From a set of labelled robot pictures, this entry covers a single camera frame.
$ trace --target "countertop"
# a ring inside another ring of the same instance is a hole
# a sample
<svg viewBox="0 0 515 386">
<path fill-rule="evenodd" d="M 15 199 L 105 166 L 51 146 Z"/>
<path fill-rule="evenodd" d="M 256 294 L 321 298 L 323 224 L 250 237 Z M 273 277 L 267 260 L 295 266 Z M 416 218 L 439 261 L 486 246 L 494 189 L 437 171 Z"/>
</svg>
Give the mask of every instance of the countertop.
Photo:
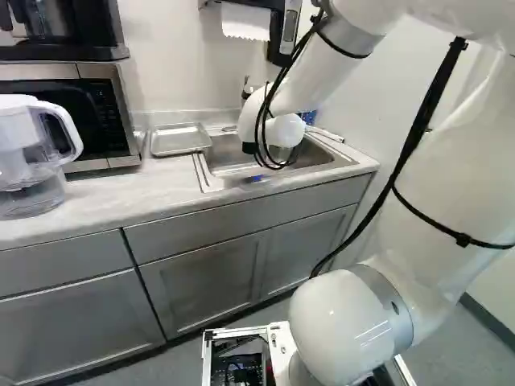
<svg viewBox="0 0 515 386">
<path fill-rule="evenodd" d="M 68 181 L 67 200 L 42 215 L 0 221 L 0 251 L 140 224 L 377 170 L 379 163 L 350 146 L 311 134 L 358 165 L 266 183 L 203 193 L 191 155 L 151 158 L 132 173 Z"/>
</svg>

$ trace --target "drawer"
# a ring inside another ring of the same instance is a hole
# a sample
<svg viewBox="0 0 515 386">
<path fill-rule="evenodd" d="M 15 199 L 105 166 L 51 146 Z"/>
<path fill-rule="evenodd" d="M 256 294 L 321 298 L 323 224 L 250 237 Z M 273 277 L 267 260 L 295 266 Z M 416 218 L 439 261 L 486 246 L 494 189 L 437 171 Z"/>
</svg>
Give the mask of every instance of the drawer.
<svg viewBox="0 0 515 386">
<path fill-rule="evenodd" d="M 120 230 L 0 252 L 0 297 L 132 267 Z"/>
<path fill-rule="evenodd" d="M 358 203 L 371 175 L 124 228 L 139 264 Z"/>
</svg>

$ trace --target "metal tray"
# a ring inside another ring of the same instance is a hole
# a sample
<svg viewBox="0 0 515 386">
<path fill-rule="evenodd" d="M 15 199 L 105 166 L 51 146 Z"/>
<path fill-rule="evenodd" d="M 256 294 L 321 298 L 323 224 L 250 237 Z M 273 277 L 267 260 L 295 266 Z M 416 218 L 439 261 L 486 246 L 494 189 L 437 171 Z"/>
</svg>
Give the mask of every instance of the metal tray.
<svg viewBox="0 0 515 386">
<path fill-rule="evenodd" d="M 159 125 L 150 138 L 150 153 L 155 157 L 167 157 L 195 153 L 211 145 L 211 138 L 200 123 Z"/>
</svg>

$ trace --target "black cable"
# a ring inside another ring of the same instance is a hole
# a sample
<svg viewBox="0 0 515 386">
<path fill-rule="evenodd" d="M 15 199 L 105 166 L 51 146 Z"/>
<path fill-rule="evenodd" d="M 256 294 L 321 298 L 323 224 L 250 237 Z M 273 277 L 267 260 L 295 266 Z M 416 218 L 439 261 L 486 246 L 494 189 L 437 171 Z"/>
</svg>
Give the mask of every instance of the black cable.
<svg viewBox="0 0 515 386">
<path fill-rule="evenodd" d="M 238 370 L 242 370 L 243 371 L 243 368 L 241 368 L 239 363 L 227 362 L 227 367 L 225 368 L 225 386 L 229 386 L 229 367 L 231 366 L 231 364 L 233 366 L 237 367 Z M 244 382 L 245 382 L 245 384 L 247 386 L 249 386 L 249 382 L 247 382 L 246 380 Z"/>
<path fill-rule="evenodd" d="M 334 251 L 329 253 L 325 258 L 323 258 L 315 265 L 311 271 L 310 279 L 317 277 L 320 274 L 320 271 L 329 261 L 334 259 L 339 253 L 344 251 L 350 244 L 352 244 L 369 226 L 370 222 L 379 212 L 386 201 L 386 197 L 395 184 L 397 177 L 401 174 L 402 168 L 422 140 L 422 136 L 426 132 L 427 126 L 429 125 L 429 122 L 435 113 L 443 91 L 445 90 L 445 87 L 451 78 L 452 71 L 458 62 L 458 58 L 461 52 L 467 49 L 467 46 L 468 45 L 466 40 L 458 37 L 455 38 L 455 40 L 451 43 L 451 48 L 443 59 L 443 62 L 440 65 L 439 70 L 436 72 L 435 78 L 431 82 L 431 86 L 427 90 L 426 96 L 420 105 L 420 109 L 418 110 L 417 116 L 414 119 L 406 141 L 404 142 L 404 146 L 402 147 L 401 155 L 397 160 L 397 164 L 395 165 L 392 174 L 388 178 L 388 182 L 386 183 L 385 187 L 383 187 L 383 190 L 377 197 L 376 201 L 373 203 L 369 212 L 365 215 L 364 219 L 358 224 L 354 232 L 352 232 L 351 236 L 349 236 L 340 246 L 338 246 Z"/>
<path fill-rule="evenodd" d="M 270 92 L 266 92 L 265 89 L 265 99 L 261 105 L 261 108 L 259 109 L 259 112 L 257 114 L 256 118 L 256 125 L 254 127 L 254 141 L 256 143 L 256 153 L 257 157 L 256 160 L 258 160 L 260 163 L 262 163 L 263 166 L 272 169 L 272 170 L 281 170 L 289 165 L 291 165 L 292 161 L 294 162 L 293 158 L 293 151 L 292 154 L 290 154 L 290 157 L 286 162 L 277 162 L 274 160 L 274 157 L 270 154 L 268 150 L 268 145 L 266 144 L 266 112 L 269 113 L 271 116 L 270 111 L 270 104 L 272 100 L 274 99 L 275 93 L 278 90 L 278 87 L 290 71 L 290 69 L 293 67 L 295 61 L 298 59 L 300 54 L 303 52 L 303 49 L 306 47 L 307 42 L 309 39 L 313 36 L 314 33 L 316 33 L 317 29 L 319 28 L 320 22 L 323 17 L 323 10 L 320 10 L 320 12 L 315 17 L 315 20 L 313 22 L 313 26 L 310 28 L 310 30 L 299 40 L 299 42 L 295 45 L 293 52 L 291 53 L 291 61 L 290 63 L 281 69 L 279 72 L 274 84 L 272 85 L 272 88 L 270 89 Z M 262 127 L 262 146 L 263 150 L 265 152 L 265 155 L 261 152 L 260 146 L 259 146 L 259 126 L 261 124 Z"/>
<path fill-rule="evenodd" d="M 392 187 L 392 192 L 397 197 L 397 199 L 401 202 L 402 205 L 406 207 L 411 213 L 416 215 L 420 220 L 428 223 L 432 227 L 438 229 L 440 232 L 445 233 L 446 235 L 449 235 L 450 237 L 453 237 L 456 240 L 457 245 L 459 245 L 462 248 L 466 248 L 469 245 L 475 245 L 476 247 L 480 248 L 486 248 L 486 249 L 500 249 L 500 250 L 507 250 L 515 247 L 515 244 L 492 244 L 487 243 L 485 241 L 480 241 L 472 236 L 468 235 L 467 233 L 457 232 L 453 229 L 450 229 L 448 226 L 443 225 L 439 223 L 436 220 L 431 219 L 428 215 L 422 213 L 419 211 L 416 207 L 411 205 L 407 199 L 405 199 L 397 190 L 395 186 Z"/>
</svg>

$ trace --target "kitchen sink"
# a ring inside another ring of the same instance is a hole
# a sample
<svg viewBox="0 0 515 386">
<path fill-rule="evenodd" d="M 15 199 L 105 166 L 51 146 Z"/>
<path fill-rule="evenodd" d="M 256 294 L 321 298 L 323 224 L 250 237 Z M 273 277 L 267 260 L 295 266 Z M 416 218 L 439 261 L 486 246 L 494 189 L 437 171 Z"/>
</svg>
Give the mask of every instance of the kitchen sink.
<svg viewBox="0 0 515 386">
<path fill-rule="evenodd" d="M 202 153 L 193 154 L 196 171 L 203 192 L 219 191 L 233 187 L 247 187 L 272 183 L 279 179 L 352 166 L 358 162 L 337 152 L 310 134 L 300 143 L 295 163 L 282 170 L 270 170 L 256 163 L 253 155 L 241 151 L 240 138 L 234 132 L 208 131 L 212 146 Z M 289 150 L 270 147 L 274 159 L 285 161 Z"/>
</svg>

